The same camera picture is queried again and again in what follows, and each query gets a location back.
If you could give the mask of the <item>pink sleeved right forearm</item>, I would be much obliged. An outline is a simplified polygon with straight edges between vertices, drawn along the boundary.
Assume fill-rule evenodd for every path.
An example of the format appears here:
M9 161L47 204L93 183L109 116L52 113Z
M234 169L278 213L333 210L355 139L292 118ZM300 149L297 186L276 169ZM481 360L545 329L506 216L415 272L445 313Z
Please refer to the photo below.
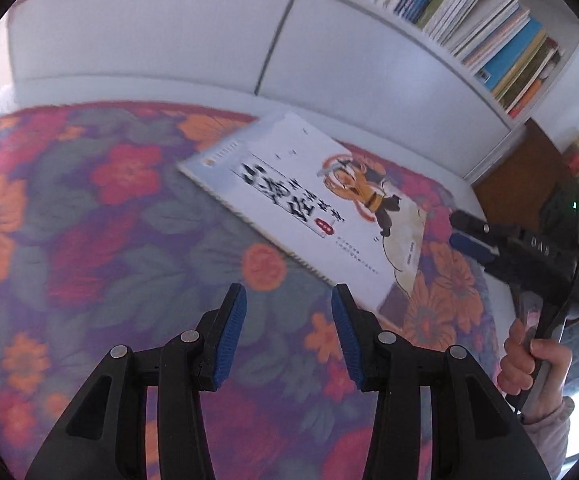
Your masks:
M552 479L559 476L565 463L570 415L574 409L574 400L570 396L564 396L561 405L540 420L532 422L529 418L521 416L521 426L535 445Z

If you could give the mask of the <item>person's right hand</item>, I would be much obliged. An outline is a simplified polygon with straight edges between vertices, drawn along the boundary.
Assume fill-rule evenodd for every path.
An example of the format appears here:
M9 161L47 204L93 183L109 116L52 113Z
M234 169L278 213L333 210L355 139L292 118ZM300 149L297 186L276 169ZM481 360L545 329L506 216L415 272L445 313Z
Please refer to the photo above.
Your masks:
M526 347L525 336L524 323L515 320L504 343L505 356L500 363L497 383L504 393L518 396L532 388L532 374L539 361L551 365L542 388L533 389L538 393L537 400L530 408L524 406L525 422L534 424L547 418L561 406L573 354L570 348L553 339L532 339Z

